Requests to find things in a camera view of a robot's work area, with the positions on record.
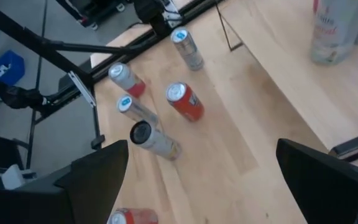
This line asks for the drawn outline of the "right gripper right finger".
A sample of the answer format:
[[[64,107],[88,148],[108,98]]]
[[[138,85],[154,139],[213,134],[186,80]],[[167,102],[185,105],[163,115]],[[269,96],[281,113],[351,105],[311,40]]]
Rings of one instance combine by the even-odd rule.
[[[358,166],[285,138],[276,158],[308,224],[358,224]]]

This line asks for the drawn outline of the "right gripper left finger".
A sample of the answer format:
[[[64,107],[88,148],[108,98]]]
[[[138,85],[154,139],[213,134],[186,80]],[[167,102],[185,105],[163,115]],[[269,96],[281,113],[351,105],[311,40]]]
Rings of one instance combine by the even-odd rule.
[[[129,160],[126,140],[16,189],[0,189],[0,224],[106,224]]]

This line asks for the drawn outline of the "orange red soda can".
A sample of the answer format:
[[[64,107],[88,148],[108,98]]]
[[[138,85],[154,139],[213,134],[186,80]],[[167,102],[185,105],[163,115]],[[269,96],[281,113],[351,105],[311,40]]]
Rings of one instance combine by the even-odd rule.
[[[204,114],[202,102],[192,88],[184,82],[171,83],[166,89],[166,99],[190,122],[198,121]]]

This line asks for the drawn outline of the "white box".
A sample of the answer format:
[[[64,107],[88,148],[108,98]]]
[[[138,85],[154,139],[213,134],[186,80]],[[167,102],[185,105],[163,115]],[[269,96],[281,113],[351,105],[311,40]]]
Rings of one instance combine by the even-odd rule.
[[[1,180],[7,190],[13,190],[25,184],[25,178],[17,164],[10,166],[1,176]]]

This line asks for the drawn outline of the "blue silver Red Bull can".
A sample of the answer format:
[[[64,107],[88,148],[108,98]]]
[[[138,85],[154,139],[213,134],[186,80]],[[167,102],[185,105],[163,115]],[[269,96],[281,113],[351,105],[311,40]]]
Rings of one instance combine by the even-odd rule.
[[[122,95],[116,103],[116,108],[135,122],[144,120],[153,126],[158,125],[157,115],[131,95]]]

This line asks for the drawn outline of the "grey metal plate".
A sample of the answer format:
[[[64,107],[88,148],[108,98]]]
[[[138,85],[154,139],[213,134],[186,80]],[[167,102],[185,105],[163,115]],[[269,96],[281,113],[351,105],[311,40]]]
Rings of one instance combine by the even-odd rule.
[[[75,84],[77,89],[79,89],[80,93],[84,96],[85,100],[89,103],[89,105],[94,108],[96,106],[96,100],[94,96],[91,94],[89,89],[85,86],[85,84],[80,80],[79,76],[73,71],[68,72],[68,76]]]

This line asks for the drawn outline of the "white red Spindrift can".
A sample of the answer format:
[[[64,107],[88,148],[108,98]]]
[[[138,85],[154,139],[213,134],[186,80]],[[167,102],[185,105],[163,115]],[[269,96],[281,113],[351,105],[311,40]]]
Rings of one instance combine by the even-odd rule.
[[[145,91],[145,82],[124,63],[113,64],[108,75],[116,85],[135,98],[139,98]]]

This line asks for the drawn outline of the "blue bin with white parts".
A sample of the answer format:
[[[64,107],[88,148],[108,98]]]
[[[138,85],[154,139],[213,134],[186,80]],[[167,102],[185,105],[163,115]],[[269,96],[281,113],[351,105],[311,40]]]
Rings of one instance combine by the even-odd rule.
[[[0,56],[0,81],[15,85],[25,74],[24,59],[8,50]]]

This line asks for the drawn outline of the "slim striped can blue tab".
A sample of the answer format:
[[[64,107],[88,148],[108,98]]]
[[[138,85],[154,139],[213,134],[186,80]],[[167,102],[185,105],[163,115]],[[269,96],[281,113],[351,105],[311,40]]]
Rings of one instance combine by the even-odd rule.
[[[170,39],[190,70],[197,71],[203,67],[204,60],[187,28],[174,29]]]

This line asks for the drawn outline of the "black wheeled cart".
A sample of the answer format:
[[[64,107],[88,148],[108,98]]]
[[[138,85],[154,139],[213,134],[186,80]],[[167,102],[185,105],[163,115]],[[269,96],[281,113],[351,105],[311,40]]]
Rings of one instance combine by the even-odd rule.
[[[115,13],[123,12],[126,5],[134,0],[55,0],[66,12],[85,28],[98,29],[98,24],[104,22]]]

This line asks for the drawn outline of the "wooden shelf black metal frame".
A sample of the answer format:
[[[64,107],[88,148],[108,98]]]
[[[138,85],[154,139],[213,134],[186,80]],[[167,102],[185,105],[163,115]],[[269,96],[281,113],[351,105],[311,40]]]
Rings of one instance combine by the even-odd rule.
[[[358,137],[358,46],[312,62],[313,0],[230,0],[221,13],[328,150]]]

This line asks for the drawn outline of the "black aluminium rig frame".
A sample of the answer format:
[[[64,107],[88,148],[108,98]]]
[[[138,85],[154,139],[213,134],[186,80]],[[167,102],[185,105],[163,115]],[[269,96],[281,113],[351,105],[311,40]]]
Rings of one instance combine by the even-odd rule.
[[[212,5],[221,0],[187,0],[186,4],[179,7],[178,12],[183,16],[182,22],[176,28],[187,25],[209,10]],[[102,111],[102,91],[103,83],[111,83],[108,77],[108,68],[115,62],[127,63],[142,55],[149,49],[157,47],[161,42],[167,40],[168,35],[158,36],[147,24],[143,33],[135,33],[133,28],[124,31],[116,37],[116,45],[85,45],[69,44],[64,42],[54,42],[37,35],[30,29],[20,25],[5,13],[0,11],[0,31],[24,47],[33,51],[40,58],[45,59],[65,73],[73,71],[85,84],[96,100],[93,108],[93,119],[95,134],[101,137],[100,112]],[[71,52],[90,52],[95,57],[105,56],[104,60],[88,72],[69,61],[60,54],[61,51]],[[43,95],[38,88],[25,89],[15,85],[7,85],[0,81],[0,98],[2,102],[12,109],[31,108],[34,112],[40,113],[39,119],[33,119],[32,125],[35,126],[47,119],[57,111],[69,105],[80,96],[80,91],[74,84],[70,84],[53,95]]]

